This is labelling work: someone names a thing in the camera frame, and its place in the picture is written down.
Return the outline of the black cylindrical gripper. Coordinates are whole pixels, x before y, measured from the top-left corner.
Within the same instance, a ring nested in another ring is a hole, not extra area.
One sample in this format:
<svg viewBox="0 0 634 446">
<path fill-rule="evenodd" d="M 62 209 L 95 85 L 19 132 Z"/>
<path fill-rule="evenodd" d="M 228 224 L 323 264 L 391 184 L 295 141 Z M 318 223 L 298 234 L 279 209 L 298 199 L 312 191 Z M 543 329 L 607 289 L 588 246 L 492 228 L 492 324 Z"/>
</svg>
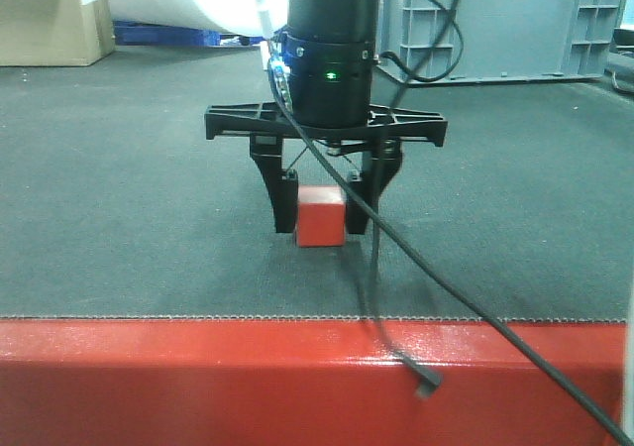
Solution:
<svg viewBox="0 0 634 446">
<path fill-rule="evenodd" d="M 250 136 L 250 156 L 263 178 L 276 233 L 292 233 L 298 177 L 282 166 L 283 139 L 302 134 L 328 143 L 385 136 L 378 189 L 378 144 L 363 151 L 349 186 L 371 205 L 399 172 L 401 140 L 444 143 L 448 122 L 438 113 L 388 109 L 370 102 L 379 0 L 288 0 L 287 23 L 270 63 L 280 103 L 213 105 L 204 115 L 206 137 Z M 346 229 L 363 235 L 369 216 L 347 197 Z"/>
</svg>

